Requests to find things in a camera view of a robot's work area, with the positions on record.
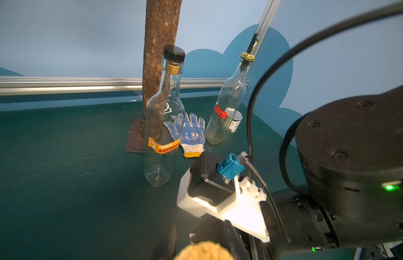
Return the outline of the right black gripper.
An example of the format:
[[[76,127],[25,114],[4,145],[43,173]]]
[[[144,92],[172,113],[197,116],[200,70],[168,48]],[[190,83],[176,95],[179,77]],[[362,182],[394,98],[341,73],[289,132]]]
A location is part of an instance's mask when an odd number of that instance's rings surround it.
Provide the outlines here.
[[[223,221],[213,217],[208,219],[190,233],[190,242],[196,244],[211,241],[224,247],[223,223]],[[272,228],[270,241],[267,243],[236,227],[234,228],[250,253],[251,260],[277,260],[280,256],[313,252],[318,248],[318,229],[313,223],[300,225],[294,222],[288,224],[287,231],[291,239],[290,242],[286,240],[283,231],[277,226]]]

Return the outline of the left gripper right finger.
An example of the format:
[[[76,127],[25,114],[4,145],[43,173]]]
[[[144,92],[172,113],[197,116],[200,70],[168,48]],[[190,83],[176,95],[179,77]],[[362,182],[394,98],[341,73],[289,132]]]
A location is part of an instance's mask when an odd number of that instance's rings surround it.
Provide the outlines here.
[[[223,223],[224,247],[230,252],[235,260],[250,260],[251,255],[245,248],[238,232],[229,220]]]

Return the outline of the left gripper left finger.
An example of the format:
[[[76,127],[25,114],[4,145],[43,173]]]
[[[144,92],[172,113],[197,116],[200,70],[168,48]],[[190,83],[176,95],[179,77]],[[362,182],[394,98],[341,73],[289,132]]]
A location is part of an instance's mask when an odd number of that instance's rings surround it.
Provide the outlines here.
[[[171,224],[162,234],[150,260],[173,260],[176,256],[177,230],[176,225]]]

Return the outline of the clear bottle with cork stopper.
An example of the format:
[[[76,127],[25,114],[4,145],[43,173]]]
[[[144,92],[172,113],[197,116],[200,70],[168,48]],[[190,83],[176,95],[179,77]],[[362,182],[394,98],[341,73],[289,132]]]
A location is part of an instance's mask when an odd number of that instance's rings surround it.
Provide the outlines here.
[[[220,244],[203,241],[188,245],[173,260],[235,260],[235,258]]]

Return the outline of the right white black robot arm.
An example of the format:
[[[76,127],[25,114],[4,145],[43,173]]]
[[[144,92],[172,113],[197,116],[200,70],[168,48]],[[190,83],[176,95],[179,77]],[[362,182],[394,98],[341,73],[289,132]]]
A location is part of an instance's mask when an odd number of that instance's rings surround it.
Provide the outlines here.
[[[251,119],[265,83],[288,61],[338,33],[403,14],[403,1],[343,20],[301,41],[262,75],[246,115],[248,152],[204,152],[183,175],[177,206],[211,215],[191,234],[235,260],[337,248],[403,246],[403,85],[333,101],[287,130],[278,163],[285,190],[270,192],[253,166]]]

